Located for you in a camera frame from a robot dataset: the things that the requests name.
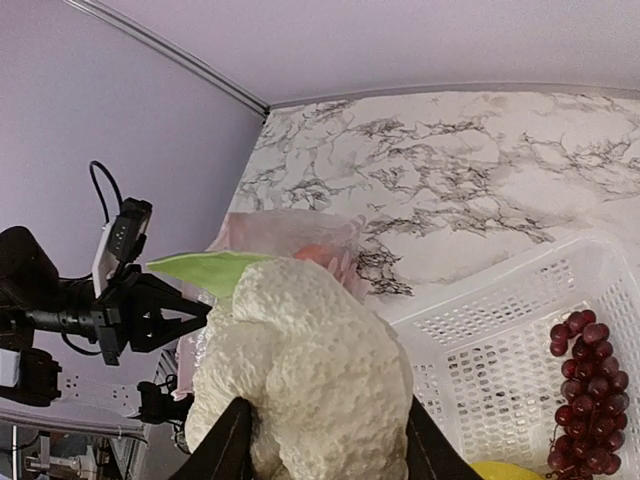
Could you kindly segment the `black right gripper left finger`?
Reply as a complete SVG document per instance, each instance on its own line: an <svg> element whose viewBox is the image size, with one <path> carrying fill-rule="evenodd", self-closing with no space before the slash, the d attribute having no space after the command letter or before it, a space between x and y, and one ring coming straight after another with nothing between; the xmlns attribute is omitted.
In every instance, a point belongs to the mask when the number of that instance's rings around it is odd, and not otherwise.
<svg viewBox="0 0 640 480"><path fill-rule="evenodd" d="M169 479L252 479L252 420L251 404L245 399L235 398L196 450Z"/></svg>

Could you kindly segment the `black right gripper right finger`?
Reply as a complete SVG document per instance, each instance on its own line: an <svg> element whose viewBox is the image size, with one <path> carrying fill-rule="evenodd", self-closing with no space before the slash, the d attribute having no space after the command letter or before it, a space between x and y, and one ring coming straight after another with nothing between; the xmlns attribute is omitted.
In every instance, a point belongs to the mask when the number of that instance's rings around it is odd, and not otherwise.
<svg viewBox="0 0 640 480"><path fill-rule="evenodd" d="M456 452L416 397L413 397L406 434L409 480L481 480Z"/></svg>

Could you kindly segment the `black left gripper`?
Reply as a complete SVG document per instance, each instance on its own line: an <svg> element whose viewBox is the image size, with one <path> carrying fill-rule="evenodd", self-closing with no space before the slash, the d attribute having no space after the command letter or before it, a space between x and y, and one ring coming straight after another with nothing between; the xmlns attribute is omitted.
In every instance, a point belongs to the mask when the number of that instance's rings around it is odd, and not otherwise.
<svg viewBox="0 0 640 480"><path fill-rule="evenodd" d="M149 353L203 328L210 306L184 298L181 291L129 267L108 281L97 298L97 342L108 366L119 366L125 347Z"/></svg>

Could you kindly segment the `white toy cauliflower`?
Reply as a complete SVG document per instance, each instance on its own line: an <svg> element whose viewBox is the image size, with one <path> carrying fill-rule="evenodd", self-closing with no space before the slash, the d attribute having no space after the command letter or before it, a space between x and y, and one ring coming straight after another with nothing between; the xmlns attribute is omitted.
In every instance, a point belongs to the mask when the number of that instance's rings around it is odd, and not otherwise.
<svg viewBox="0 0 640 480"><path fill-rule="evenodd" d="M256 415L251 457L261 479L407 477L407 355L328 270L234 252L176 255L149 269L215 300L192 378L190 450L243 398Z"/></svg>

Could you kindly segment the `orange toy pumpkin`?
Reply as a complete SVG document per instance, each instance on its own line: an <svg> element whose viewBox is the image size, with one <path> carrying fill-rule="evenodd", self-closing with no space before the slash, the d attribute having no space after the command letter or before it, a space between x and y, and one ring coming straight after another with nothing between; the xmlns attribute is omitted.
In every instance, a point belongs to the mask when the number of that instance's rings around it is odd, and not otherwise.
<svg viewBox="0 0 640 480"><path fill-rule="evenodd" d="M341 264L341 250L331 245L307 245L294 253L293 257L313 261L331 273L337 272Z"/></svg>

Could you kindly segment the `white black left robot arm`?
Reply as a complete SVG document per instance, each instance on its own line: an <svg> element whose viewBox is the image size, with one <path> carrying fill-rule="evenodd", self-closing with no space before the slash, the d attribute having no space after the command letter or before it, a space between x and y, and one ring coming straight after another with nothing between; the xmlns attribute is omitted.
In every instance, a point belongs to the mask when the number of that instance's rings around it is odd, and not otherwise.
<svg viewBox="0 0 640 480"><path fill-rule="evenodd" d="M204 327L210 309L132 260L118 264L105 286L96 278L63 279L32 233L11 227L1 234L1 348L17 359L1 396L30 407L61 398L62 368L34 348L37 331L82 337L117 366L125 349L149 353Z"/></svg>

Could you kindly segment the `white plastic mesh basket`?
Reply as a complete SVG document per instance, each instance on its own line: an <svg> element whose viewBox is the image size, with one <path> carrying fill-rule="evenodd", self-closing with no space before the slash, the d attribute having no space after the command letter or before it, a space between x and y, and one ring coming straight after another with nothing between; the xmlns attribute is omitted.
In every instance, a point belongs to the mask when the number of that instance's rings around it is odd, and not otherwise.
<svg viewBox="0 0 640 480"><path fill-rule="evenodd" d="M561 404L553 325L590 309L639 396L639 267L614 237L543 244L417 299L393 327L416 397L468 462L501 461L539 474Z"/></svg>

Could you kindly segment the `dark red toy grapes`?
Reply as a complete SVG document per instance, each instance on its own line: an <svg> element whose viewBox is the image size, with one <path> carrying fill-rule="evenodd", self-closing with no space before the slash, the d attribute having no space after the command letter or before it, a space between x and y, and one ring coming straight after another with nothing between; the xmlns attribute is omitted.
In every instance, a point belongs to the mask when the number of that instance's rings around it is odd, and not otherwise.
<svg viewBox="0 0 640 480"><path fill-rule="evenodd" d="M574 311L550 331L549 350L563 360L563 403L547 456L549 479L594 479L622 468L630 378L614 353L610 328L590 309Z"/></svg>

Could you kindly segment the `left aluminium frame post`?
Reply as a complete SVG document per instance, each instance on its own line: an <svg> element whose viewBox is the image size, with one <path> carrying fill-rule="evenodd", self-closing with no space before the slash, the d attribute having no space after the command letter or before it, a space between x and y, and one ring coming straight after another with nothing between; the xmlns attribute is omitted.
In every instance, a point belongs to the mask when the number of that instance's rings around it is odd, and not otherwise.
<svg viewBox="0 0 640 480"><path fill-rule="evenodd" d="M107 6L101 1L66 0L70 7L118 30L155 53L181 66L207 84L239 102L266 122L271 107L267 102L215 70L212 66L158 35L140 23Z"/></svg>

